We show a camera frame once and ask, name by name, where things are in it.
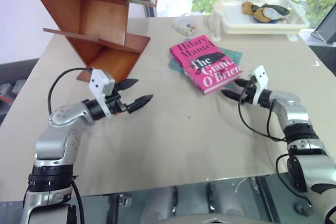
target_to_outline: wooden shelf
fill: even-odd
[[[44,31],[66,36],[88,67],[108,71],[116,81],[127,78],[150,40],[127,34],[126,0],[41,1],[60,29]]]

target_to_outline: electrical wire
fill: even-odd
[[[244,181],[246,181],[247,179],[248,179],[248,177],[243,178],[243,179],[237,184],[237,186],[236,186],[236,188],[235,188],[235,190],[234,190],[235,193],[238,193],[238,188],[239,188],[239,186],[241,186],[241,184],[244,183]]]
[[[243,118],[243,116],[242,116],[242,114],[241,114],[240,106],[241,106],[241,104],[242,104],[243,95],[245,94],[247,88],[248,88],[251,84],[252,84],[252,82],[251,82],[251,81],[248,81],[248,83],[247,83],[246,86],[244,87],[244,89],[243,89],[243,91],[242,91],[242,93],[241,93],[241,95],[240,95],[240,97],[239,97],[239,101],[238,101],[238,112],[239,112],[239,116],[240,116],[241,121],[244,123],[244,125],[245,125],[246,127],[248,127],[248,128],[249,128],[251,131],[253,131],[254,133],[257,133],[257,134],[259,134],[259,135],[261,135],[261,136],[264,136],[264,137],[268,137],[268,138],[270,138],[270,139],[272,139],[272,140],[274,140],[274,141],[277,141],[277,142],[279,142],[279,141],[284,141],[284,142],[285,142],[285,140],[283,140],[283,139],[280,139],[280,138],[277,138],[277,137],[270,136],[269,134],[266,135],[266,134],[264,134],[264,133],[262,133],[262,132],[260,132],[260,131],[257,131],[257,130],[255,130],[254,128],[250,127],[250,126],[245,122],[245,120],[244,120],[244,118]]]
[[[76,71],[76,70],[87,70],[89,72],[92,71],[92,68],[70,68],[66,71],[64,71],[63,73],[61,73],[57,78],[56,80],[53,82],[53,84],[51,85],[50,89],[49,89],[49,93],[48,93],[48,112],[49,112],[49,115],[51,115],[52,113],[52,110],[51,110],[51,94],[57,84],[57,82],[67,73],[69,72],[72,72],[72,71]]]
[[[271,136],[270,132],[269,132],[269,123],[271,121],[271,116],[272,116],[272,111],[273,111],[273,106],[274,106],[274,101],[271,103],[271,106],[269,107],[269,113],[268,113],[268,118],[267,118],[267,123],[266,123],[266,130],[267,130],[267,134],[270,138],[272,138],[273,141],[275,142],[279,142],[278,139],[279,138],[274,138]]]
[[[29,189],[29,186],[27,187],[26,192],[25,192],[25,196],[23,197],[22,207],[25,207],[26,195],[27,195],[28,189]]]
[[[323,41],[323,42],[325,42],[325,40],[324,39],[321,39],[321,38],[319,38],[319,37],[316,37],[315,35],[314,35],[314,31],[310,34],[310,36],[311,37],[313,37],[313,38],[315,38],[315,39],[318,39],[318,40],[320,40],[320,41]]]
[[[79,208],[79,217],[80,217],[80,224],[85,224],[84,221],[84,208],[83,208],[83,203],[82,203],[82,199],[80,197],[78,188],[76,186],[75,181],[71,181],[71,185],[73,187],[73,190],[75,192],[76,198],[77,198],[77,202],[78,202],[78,208]]]
[[[283,157],[286,157],[286,156],[289,156],[289,154],[287,153],[287,154],[282,154],[282,155],[280,155],[278,158],[277,158],[277,160],[276,160],[276,162],[275,162],[275,168],[276,168],[276,170],[277,170],[277,175],[278,175],[278,177],[279,177],[279,179],[280,179],[280,181],[283,183],[283,185],[292,193],[292,194],[294,194],[295,196],[297,196],[297,197],[299,197],[299,198],[301,198],[301,199],[305,199],[305,200],[308,200],[305,196],[302,196],[302,195],[299,195],[299,194],[297,194],[296,192],[294,192],[286,183],[285,183],[285,181],[283,180],[283,178],[281,178],[281,176],[280,176],[280,173],[279,173],[279,161],[280,161],[280,159],[282,159]]]

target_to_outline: table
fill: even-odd
[[[207,17],[196,17],[206,34]],[[182,74],[168,68],[169,47],[185,37],[171,28],[173,18],[130,19],[128,32],[151,37],[130,78],[139,82],[122,101],[154,94],[137,113],[103,119],[82,137],[75,174],[85,195],[102,195],[222,178],[272,174],[285,143],[274,143],[245,128],[237,103],[220,92],[206,96]],[[336,159],[335,77],[299,38],[285,35],[224,35],[220,47],[243,53],[240,66],[265,66],[270,90],[293,92],[308,109],[314,129]],[[35,142],[48,123],[47,93],[65,69],[83,66],[62,36],[54,36],[0,127],[0,201],[22,200],[33,166]],[[52,108],[92,99],[88,84],[69,73],[57,84]],[[243,107],[246,121],[265,131],[268,111]],[[274,116],[271,132],[281,135]],[[285,171],[285,160],[281,171]]]

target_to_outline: hardcover book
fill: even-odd
[[[173,46],[170,51],[203,94],[220,89],[242,73],[205,35]]]

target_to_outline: white tray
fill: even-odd
[[[289,9],[290,14],[286,22],[256,23],[252,16],[243,13],[242,4],[246,1],[259,6],[265,3],[281,5]],[[309,27],[305,10],[291,0],[217,0],[212,19],[217,24],[221,20],[227,34],[297,34],[301,29]]]

